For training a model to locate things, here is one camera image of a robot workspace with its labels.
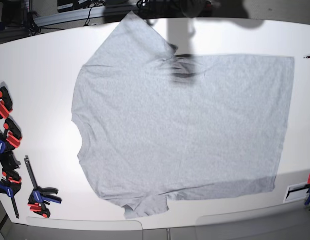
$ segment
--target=white surface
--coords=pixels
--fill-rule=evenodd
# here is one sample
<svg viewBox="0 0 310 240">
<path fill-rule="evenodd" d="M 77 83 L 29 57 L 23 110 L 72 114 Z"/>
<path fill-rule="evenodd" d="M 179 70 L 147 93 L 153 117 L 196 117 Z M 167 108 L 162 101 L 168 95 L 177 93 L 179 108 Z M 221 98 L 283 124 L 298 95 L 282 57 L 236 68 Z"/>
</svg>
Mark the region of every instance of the white surface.
<svg viewBox="0 0 310 240">
<path fill-rule="evenodd" d="M 14 151 L 21 162 L 18 172 L 23 178 L 22 189 L 16 196 L 20 219 L 15 218 L 10 199 L 0 194 L 13 223 L 30 224 L 27 217 L 41 218 L 27 206 L 33 186 L 24 163 L 25 155 L 29 156 L 38 185 L 59 189 L 58 196 L 63 202 L 48 207 L 51 219 L 125 220 L 123 209 L 99 199 L 91 189 L 77 158 L 82 138 L 71 121 L 79 71 L 117 25 L 76 28 L 0 45 L 0 84 L 5 82 L 9 87 L 14 102 L 11 116 L 23 133 L 21 146 Z M 214 215 L 221 215 L 216 218 L 219 220 L 227 219 L 231 213 L 283 204 L 287 187 L 305 182 L 310 172 L 310 59 L 303 59 L 310 54 L 310 25 L 184 18 L 160 19 L 153 27 L 171 44 L 179 46 L 177 54 L 293 56 L 295 78 L 288 130 L 273 192 L 206 201 L 169 201 L 168 212 L 134 220 L 143 229 L 195 226 L 201 216 L 212 216 L 207 222 L 211 224 Z"/>
<path fill-rule="evenodd" d="M 82 231 L 142 231 L 138 221 L 73 221 L 28 217 L 30 226 Z"/>
</svg>

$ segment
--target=wire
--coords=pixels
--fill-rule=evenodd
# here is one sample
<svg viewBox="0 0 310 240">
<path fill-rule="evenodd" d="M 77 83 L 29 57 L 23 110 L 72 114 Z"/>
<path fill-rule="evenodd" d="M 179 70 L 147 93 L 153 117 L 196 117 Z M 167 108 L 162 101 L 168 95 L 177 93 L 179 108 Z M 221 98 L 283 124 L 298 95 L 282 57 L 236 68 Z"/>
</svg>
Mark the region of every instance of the wire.
<svg viewBox="0 0 310 240">
<path fill-rule="evenodd" d="M 89 10 L 89 14 L 88 14 L 88 18 L 84 24 L 84 27 L 89 26 L 90 22 L 91 22 L 91 12 L 93 10 L 93 8 L 96 7 L 105 7 L 106 6 L 106 2 L 102 1 L 102 0 L 92 0 L 92 4 L 94 4 L 94 6 L 92 6 Z"/>
<path fill-rule="evenodd" d="M 63 28 L 54 28 L 54 27 L 41 27 L 41 29 L 49 29 L 49 30 L 65 30 Z"/>
</svg>

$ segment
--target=t-shirt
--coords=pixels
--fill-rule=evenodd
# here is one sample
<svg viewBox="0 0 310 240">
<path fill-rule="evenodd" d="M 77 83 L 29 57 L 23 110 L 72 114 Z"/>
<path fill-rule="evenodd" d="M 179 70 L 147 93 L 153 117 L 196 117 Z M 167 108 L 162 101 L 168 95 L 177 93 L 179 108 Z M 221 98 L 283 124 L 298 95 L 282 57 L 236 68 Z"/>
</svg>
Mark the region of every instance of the t-shirt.
<svg viewBox="0 0 310 240">
<path fill-rule="evenodd" d="M 77 79 L 80 165 L 127 219 L 275 188 L 294 59 L 175 53 L 131 12 Z"/>
</svg>

